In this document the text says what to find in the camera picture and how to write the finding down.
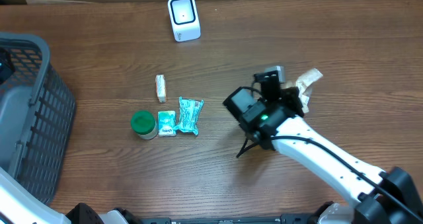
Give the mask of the green lid jar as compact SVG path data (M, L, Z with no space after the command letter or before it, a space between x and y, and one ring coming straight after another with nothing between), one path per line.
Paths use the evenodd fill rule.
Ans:
M152 113L146 110L137 111L131 118L131 127L141 139L153 139L159 133L158 123Z

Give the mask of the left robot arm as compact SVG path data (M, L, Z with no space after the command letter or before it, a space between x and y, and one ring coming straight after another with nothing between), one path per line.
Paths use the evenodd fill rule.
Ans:
M37 45L1 45L1 222L69 223L53 200L76 100Z

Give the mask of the beige snack pouch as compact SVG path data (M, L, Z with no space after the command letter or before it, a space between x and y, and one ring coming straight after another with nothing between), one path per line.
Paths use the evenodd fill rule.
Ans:
M295 82L288 81L282 88L297 87L299 89L299 99L302 104L302 111L306 114L309 112L308 103L313 91L313 83L317 82L323 77L323 74L316 68L310 69L304 74L300 75Z

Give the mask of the teal tissue pack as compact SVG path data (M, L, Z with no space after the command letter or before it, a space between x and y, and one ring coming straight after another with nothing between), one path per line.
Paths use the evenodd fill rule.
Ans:
M158 111L158 135L160 137L176 136L176 112L175 111Z

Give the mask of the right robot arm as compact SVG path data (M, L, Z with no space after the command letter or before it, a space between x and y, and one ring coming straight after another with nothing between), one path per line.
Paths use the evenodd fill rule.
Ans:
M254 75L260 89L239 87L223 105L253 147L297 161L346 201L325 203L308 223L421 223L422 200L409 173L399 167L386 172L355 158L303 119L311 87L322 76L311 69L287 83L283 72L267 70Z

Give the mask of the teal crinkled wrapper packet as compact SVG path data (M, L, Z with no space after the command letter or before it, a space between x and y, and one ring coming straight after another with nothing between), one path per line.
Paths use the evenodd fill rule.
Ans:
M204 105L203 100L193 100L179 97L179 120L174 127L175 130L180 130L182 133L193 133L195 136L199 134L197 121Z

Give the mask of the orange tissue pack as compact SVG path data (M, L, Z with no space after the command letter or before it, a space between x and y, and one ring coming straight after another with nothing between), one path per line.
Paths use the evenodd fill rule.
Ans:
M157 98L159 99L159 102L160 103L166 102L167 94L166 94L166 82L165 82L164 75L156 75L155 83L156 83Z

